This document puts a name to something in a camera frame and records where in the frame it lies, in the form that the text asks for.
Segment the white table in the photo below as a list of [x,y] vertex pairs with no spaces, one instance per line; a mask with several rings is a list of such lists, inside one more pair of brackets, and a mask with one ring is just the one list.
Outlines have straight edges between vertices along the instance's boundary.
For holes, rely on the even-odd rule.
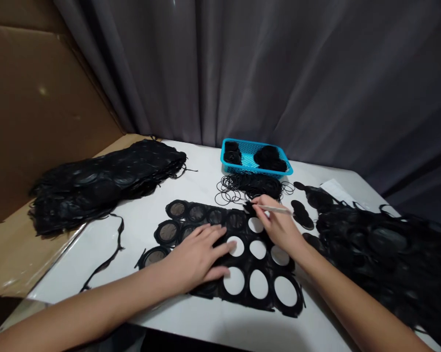
[[[168,219],[165,206],[175,199],[216,205],[216,184],[224,175],[220,162],[220,149],[188,143],[164,141],[185,152],[187,171],[179,179],[168,179],[155,193],[141,199],[123,201],[114,213],[122,216],[125,230],[121,244],[125,250],[118,253],[110,266],[95,275],[91,287],[106,284],[127,276],[137,269],[134,265],[144,249],[155,247],[154,231],[159,223]],[[386,204],[358,174],[352,171],[309,165],[292,161],[294,173],[289,182],[318,187],[335,178],[359,203],[370,210]],[[285,195],[283,204],[290,207],[292,200],[301,201],[310,217],[317,220],[317,212],[307,203],[305,192],[296,190]],[[238,208],[229,204],[225,208]],[[109,258],[116,248],[120,219],[108,217],[88,224],[67,252],[43,277],[28,298],[55,304],[75,295],[94,269]],[[316,229],[308,231],[318,235]],[[152,329],[220,343],[250,351],[349,351],[353,349],[344,329],[317,297],[304,279],[304,300],[307,308],[297,319],[280,312],[266,312],[243,307],[219,298],[213,300],[183,295],[173,298],[152,311],[141,313],[132,322]]]

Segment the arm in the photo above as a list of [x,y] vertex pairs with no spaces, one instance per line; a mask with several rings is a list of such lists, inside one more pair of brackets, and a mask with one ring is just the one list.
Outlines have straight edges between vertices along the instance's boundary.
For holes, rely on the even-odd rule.
[[167,258],[110,284],[70,297],[0,333],[0,351],[62,351],[95,340],[137,312],[215,280],[228,268],[211,268],[235,243],[212,248],[225,228],[204,225]]
[[[268,196],[255,204],[283,207]],[[331,265],[302,237],[289,215],[270,213],[254,205],[271,240],[308,274],[341,324],[363,352],[432,351],[409,327]]]

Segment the cardboard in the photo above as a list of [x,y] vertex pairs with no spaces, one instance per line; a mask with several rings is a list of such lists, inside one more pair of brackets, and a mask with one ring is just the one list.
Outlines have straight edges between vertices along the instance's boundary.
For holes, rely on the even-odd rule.
[[0,221],[44,171],[121,136],[63,36],[0,26]]
[[[127,134],[96,156],[127,148],[145,138]],[[78,236],[72,231],[53,239],[36,237],[28,209],[29,203],[0,223],[0,296],[25,298]]]
[[0,0],[0,25],[68,34],[52,0]]

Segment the gray curtain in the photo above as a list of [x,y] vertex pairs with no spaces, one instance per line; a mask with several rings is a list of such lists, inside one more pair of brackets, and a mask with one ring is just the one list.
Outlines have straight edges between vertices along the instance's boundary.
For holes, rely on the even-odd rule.
[[441,0],[55,0],[129,132],[281,146],[441,221]]

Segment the blue basket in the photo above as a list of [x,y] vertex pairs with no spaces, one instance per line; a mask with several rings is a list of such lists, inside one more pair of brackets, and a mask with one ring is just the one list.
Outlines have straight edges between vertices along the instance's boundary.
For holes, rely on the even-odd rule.
[[[240,152],[242,152],[242,165],[230,164],[224,161],[226,142],[238,143]],[[220,161],[222,162],[222,164],[224,164],[224,171],[227,173],[234,173],[234,174],[241,174],[244,173],[245,171],[250,171],[256,174],[268,175],[277,179],[280,179],[283,176],[291,175],[294,172],[294,170],[292,169],[289,160],[287,159],[286,153],[284,153],[284,151],[278,146],[273,146],[273,147],[276,147],[278,149],[279,158],[281,158],[286,162],[287,164],[286,172],[279,172],[279,171],[272,171],[272,170],[265,170],[258,168],[258,164],[255,162],[255,160],[253,160],[253,156],[258,150],[260,150],[262,147],[267,145],[272,145],[272,144],[250,142],[250,141],[244,141],[241,139],[233,139],[233,138],[224,139],[222,142],[222,152],[220,154]]]

